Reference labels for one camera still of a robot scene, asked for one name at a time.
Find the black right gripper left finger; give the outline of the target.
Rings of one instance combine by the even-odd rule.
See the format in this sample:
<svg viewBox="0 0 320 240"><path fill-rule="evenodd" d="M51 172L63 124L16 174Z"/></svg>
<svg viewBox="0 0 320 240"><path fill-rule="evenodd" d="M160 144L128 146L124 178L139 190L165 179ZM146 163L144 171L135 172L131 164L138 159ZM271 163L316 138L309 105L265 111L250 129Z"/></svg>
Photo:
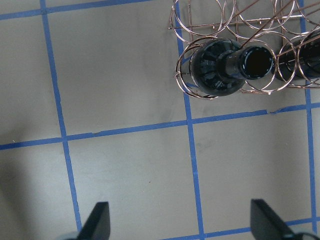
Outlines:
<svg viewBox="0 0 320 240"><path fill-rule="evenodd" d="M111 235L109 203L97 202L77 236L78 240L108 240Z"/></svg>

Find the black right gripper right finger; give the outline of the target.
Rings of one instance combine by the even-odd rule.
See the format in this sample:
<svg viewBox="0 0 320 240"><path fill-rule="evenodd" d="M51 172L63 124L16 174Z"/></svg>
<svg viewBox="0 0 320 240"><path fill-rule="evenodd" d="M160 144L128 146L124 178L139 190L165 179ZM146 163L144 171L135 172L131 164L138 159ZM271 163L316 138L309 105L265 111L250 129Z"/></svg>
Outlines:
<svg viewBox="0 0 320 240"><path fill-rule="evenodd" d="M295 233L263 199L250 201L250 230L255 240L295 239Z"/></svg>

